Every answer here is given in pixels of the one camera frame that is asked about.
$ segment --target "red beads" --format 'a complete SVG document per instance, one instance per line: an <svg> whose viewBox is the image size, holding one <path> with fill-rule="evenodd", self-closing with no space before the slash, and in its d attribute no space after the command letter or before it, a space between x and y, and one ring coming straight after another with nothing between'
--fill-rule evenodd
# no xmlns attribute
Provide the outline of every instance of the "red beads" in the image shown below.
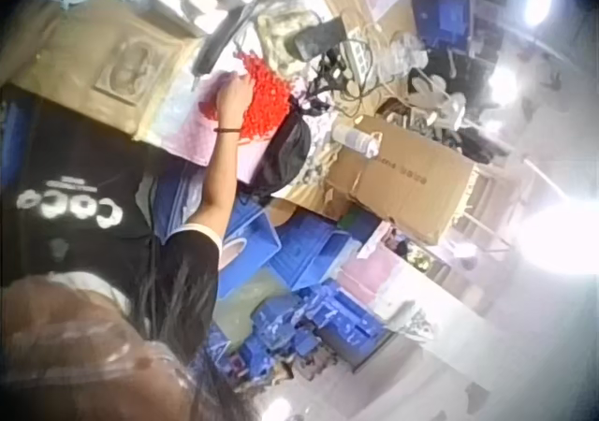
<svg viewBox="0 0 599 421"><path fill-rule="evenodd" d="M245 112L241 138L265 138L274 133L289 113L290 86L277 77L256 55L240 53L238 58L243 61L247 73L256 81L254 100ZM218 118L215 100L201 103L199 110L209 119Z"/></svg>

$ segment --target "black wristband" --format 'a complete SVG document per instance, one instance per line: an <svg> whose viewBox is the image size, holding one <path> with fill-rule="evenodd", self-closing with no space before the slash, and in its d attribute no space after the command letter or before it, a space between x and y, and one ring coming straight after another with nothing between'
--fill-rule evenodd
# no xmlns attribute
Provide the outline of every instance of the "black wristband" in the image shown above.
<svg viewBox="0 0 599 421"><path fill-rule="evenodd" d="M240 133L241 128L214 128L215 133Z"/></svg>

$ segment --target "power strip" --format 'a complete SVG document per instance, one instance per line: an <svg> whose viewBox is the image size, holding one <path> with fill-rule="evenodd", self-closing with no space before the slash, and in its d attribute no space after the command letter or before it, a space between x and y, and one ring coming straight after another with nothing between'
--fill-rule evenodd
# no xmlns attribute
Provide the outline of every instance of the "power strip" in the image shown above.
<svg viewBox="0 0 599 421"><path fill-rule="evenodd" d="M357 84L366 83L365 89L370 89L376 81L376 70L374 65L371 67L371 55L368 53L366 46L361 42L367 43L368 40L362 34L359 28L354 28L347 34L347 39L359 40L360 42L346 41L343 44L345 58L354 75L354 80Z"/></svg>

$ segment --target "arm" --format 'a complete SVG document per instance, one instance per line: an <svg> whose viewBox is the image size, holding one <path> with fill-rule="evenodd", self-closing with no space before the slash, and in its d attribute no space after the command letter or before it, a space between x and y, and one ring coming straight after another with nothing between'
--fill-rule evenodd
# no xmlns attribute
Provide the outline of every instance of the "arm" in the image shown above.
<svg viewBox="0 0 599 421"><path fill-rule="evenodd" d="M233 76L217 97L219 128L241 129L243 114L254 97L249 76ZM206 170L202 202L188 224L204 225L223 238L235 202L237 189L237 147L239 132L218 133L216 146Z"/></svg>

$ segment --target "woman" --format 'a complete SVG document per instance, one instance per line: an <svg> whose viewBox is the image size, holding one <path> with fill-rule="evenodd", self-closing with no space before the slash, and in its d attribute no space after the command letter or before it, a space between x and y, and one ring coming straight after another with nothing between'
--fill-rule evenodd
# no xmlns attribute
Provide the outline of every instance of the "woman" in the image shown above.
<svg viewBox="0 0 599 421"><path fill-rule="evenodd" d="M3 194L2 402L18 419L245 420L251 408L199 353L236 192L249 77L218 95L202 202L164 246L135 202L135 147L64 114L39 122ZM199 356L201 373L186 365Z"/></svg>

